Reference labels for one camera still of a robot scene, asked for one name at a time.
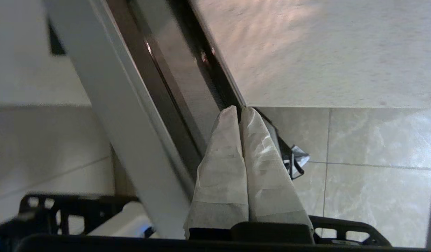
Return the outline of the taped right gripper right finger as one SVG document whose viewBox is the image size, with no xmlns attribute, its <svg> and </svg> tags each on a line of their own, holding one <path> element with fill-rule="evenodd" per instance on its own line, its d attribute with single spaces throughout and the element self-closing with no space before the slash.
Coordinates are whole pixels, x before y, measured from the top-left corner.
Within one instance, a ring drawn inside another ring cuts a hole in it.
<svg viewBox="0 0 431 252">
<path fill-rule="evenodd" d="M 314 242 L 314 227 L 259 112 L 241 114 L 243 157 L 247 174 L 249 219 L 246 233 L 265 241 Z"/>
</svg>

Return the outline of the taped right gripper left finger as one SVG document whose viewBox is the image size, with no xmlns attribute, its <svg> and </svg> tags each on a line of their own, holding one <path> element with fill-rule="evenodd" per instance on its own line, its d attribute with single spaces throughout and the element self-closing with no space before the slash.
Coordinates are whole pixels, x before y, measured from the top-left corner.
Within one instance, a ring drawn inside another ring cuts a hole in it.
<svg viewBox="0 0 431 252">
<path fill-rule="evenodd" d="M 191 229 L 229 230 L 248 220 L 247 174 L 238 113 L 235 106 L 230 106 L 214 122 L 183 228 L 190 239 Z"/>
</svg>

